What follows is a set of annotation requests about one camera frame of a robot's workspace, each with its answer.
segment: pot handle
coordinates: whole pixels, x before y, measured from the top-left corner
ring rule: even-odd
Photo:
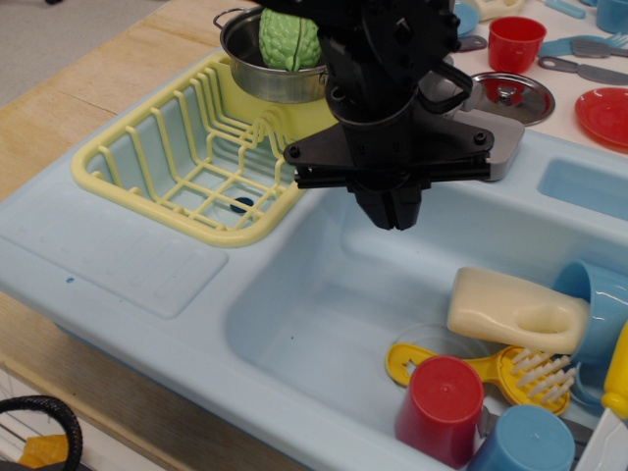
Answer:
[[[229,13],[233,13],[233,12],[248,12],[248,8],[244,8],[244,7],[237,7],[237,8],[230,8],[229,10],[225,10],[224,12],[219,13],[218,15],[216,15],[214,17],[214,26],[217,27],[218,29],[223,29],[223,27],[225,27],[224,25],[221,25],[220,23],[218,23],[218,20],[220,18],[222,18],[224,15],[227,15]]]

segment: sink basin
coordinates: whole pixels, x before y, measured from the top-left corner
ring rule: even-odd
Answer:
[[[314,469],[448,469],[394,438],[384,360],[397,341],[497,349],[445,327],[459,268],[545,286],[576,258],[628,273],[628,161],[533,131],[503,180],[425,191],[407,231],[308,190],[241,246],[80,187],[76,152],[0,205],[0,288]],[[486,404],[506,407],[491,389]],[[565,417],[598,420],[574,401]]]

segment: wooden surface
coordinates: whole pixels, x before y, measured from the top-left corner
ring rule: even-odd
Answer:
[[[172,0],[0,109],[0,200],[220,45],[214,16],[243,0]],[[42,393],[167,469],[298,465],[0,293],[0,362]]]

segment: stainless steel pot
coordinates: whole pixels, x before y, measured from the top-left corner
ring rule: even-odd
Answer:
[[[214,25],[221,30],[220,42],[231,58],[235,83],[247,93],[276,103],[304,103],[325,96],[327,69],[319,63],[298,72],[269,69],[259,51],[259,21],[263,7],[237,8],[219,13]],[[241,11],[222,26],[224,15]]]

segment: blue cup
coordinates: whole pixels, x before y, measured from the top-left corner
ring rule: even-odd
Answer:
[[[608,32],[628,32],[628,0],[599,0],[596,25]]]
[[[558,417],[535,405],[515,405],[499,417],[467,471],[568,471],[575,450]]]
[[[571,354],[577,367],[571,391],[585,405],[600,408],[605,371],[628,321],[628,277],[576,260],[562,269],[552,289],[590,304],[587,328]]]

